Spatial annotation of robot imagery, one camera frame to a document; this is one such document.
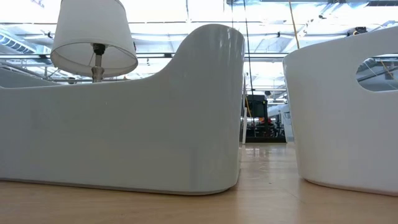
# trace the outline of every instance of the wooden floor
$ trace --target wooden floor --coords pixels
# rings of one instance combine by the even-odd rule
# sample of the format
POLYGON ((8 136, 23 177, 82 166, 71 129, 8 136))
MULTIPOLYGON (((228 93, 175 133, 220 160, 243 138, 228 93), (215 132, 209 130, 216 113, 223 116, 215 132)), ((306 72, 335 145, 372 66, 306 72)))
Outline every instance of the wooden floor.
POLYGON ((0 182, 0 223, 398 223, 398 197, 300 179, 292 144, 246 145, 241 168, 231 190, 196 197, 0 182))

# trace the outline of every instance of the black machine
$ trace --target black machine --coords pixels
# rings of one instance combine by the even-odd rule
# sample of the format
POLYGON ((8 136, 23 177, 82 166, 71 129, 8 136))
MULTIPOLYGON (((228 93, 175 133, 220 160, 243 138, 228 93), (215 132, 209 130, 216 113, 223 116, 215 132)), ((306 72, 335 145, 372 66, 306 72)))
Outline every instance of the black machine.
POLYGON ((247 96, 248 127, 246 142, 286 142, 280 116, 275 118, 275 122, 272 122, 268 118, 267 104, 264 95, 247 96))

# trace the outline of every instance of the white curved container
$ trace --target white curved container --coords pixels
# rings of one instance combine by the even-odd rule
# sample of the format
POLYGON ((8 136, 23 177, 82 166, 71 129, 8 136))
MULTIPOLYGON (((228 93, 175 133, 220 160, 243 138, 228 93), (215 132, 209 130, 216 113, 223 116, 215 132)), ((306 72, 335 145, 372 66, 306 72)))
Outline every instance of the white curved container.
POLYGON ((193 31, 142 80, 0 88, 0 178, 212 194, 236 184, 244 37, 193 31))
POLYGON ((55 82, 41 80, 39 78, 30 77, 21 73, 0 69, 0 88, 20 88, 35 86, 54 86, 59 85, 55 82))
POLYGON ((284 59, 300 175, 321 185, 398 195, 398 91, 356 80, 367 58, 398 52, 398 27, 311 45, 284 59))

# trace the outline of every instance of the lampshade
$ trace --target lampshade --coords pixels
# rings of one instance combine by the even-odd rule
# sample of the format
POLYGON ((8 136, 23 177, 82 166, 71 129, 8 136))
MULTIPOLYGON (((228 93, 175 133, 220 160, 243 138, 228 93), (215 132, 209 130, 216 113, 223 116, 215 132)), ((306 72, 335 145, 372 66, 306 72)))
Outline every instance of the lampshade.
POLYGON ((119 0, 63 0, 51 51, 56 67, 91 77, 93 44, 104 44, 104 77, 123 75, 137 65, 126 11, 119 0))

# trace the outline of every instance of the table lamp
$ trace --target table lamp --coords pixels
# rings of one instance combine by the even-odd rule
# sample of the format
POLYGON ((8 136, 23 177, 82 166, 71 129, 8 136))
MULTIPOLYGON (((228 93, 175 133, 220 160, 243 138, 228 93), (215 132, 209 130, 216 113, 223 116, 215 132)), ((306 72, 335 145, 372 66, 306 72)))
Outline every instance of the table lamp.
POLYGON ((121 2, 62 0, 51 61, 93 83, 133 71, 138 61, 121 2))

